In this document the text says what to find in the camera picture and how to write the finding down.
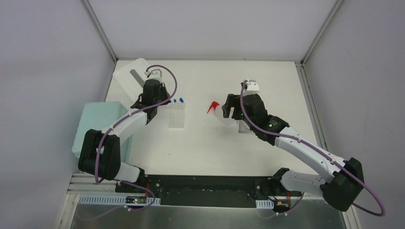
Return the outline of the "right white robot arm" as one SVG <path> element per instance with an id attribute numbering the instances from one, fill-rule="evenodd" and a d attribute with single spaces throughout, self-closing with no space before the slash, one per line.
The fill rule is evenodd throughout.
<path id="1" fill-rule="evenodd" d="M 359 184 L 364 181 L 362 165 L 357 159 L 345 160 L 318 146 L 310 147 L 307 139 L 286 121 L 268 114 L 258 94 L 229 94 L 222 113 L 224 118 L 243 121 L 260 140 L 287 151 L 316 172 L 306 174 L 280 168 L 270 178 L 276 195 L 305 192 L 324 198 L 330 206 L 344 212 L 363 190 Z"/>

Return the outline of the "red cap wash bottle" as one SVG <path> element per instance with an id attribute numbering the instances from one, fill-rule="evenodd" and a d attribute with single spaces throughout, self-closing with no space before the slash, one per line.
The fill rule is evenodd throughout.
<path id="1" fill-rule="evenodd" d="M 224 113 L 222 110 L 222 105 L 217 102 L 217 101 L 212 101 L 207 114 L 215 117 L 217 120 L 219 120 L 222 124 L 224 124 L 225 126 L 232 126 L 236 123 L 235 120 L 231 119 L 231 118 L 225 118 L 224 117 Z"/>

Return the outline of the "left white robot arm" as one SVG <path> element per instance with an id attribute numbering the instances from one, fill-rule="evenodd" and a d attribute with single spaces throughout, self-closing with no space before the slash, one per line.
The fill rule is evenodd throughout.
<path id="1" fill-rule="evenodd" d="M 156 116 L 158 106 L 170 103 L 170 98 L 162 81 L 147 80 L 138 100 L 122 118 L 104 130 L 90 129 L 85 133 L 79 170 L 94 175 L 97 182 L 104 179 L 127 181 L 134 193 L 142 192 L 146 180 L 140 174 L 144 170 L 122 160 L 121 146 Z"/>

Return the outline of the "teal storage bin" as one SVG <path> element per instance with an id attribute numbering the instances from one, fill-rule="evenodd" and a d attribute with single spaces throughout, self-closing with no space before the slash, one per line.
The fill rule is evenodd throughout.
<path id="1" fill-rule="evenodd" d="M 86 103 L 75 134 L 72 146 L 73 154 L 80 157 L 84 137 L 88 130 L 102 130 L 110 127 L 127 112 L 128 109 L 118 101 Z"/>

